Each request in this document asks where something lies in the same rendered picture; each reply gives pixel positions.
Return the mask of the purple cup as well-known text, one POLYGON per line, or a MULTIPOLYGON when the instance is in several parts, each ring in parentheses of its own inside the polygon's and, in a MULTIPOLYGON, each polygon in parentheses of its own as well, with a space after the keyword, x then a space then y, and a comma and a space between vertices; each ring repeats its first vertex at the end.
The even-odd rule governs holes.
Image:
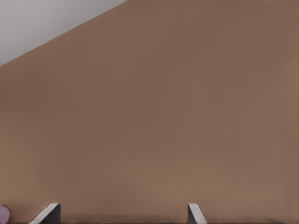
POLYGON ((0 205, 0 224, 6 224, 10 219, 10 210, 7 206, 0 205))

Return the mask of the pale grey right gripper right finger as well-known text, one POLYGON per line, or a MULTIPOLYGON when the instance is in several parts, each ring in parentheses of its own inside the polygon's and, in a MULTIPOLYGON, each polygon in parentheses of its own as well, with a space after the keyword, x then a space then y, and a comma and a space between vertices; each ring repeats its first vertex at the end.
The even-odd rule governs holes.
POLYGON ((206 224, 206 219, 196 203, 188 203, 187 208, 188 224, 206 224))

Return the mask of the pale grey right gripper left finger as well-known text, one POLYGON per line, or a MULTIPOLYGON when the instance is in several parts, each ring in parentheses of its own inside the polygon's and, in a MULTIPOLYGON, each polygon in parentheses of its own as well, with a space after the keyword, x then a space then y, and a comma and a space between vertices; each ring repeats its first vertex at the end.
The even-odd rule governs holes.
POLYGON ((61 205, 49 204, 29 224, 61 224, 61 205))

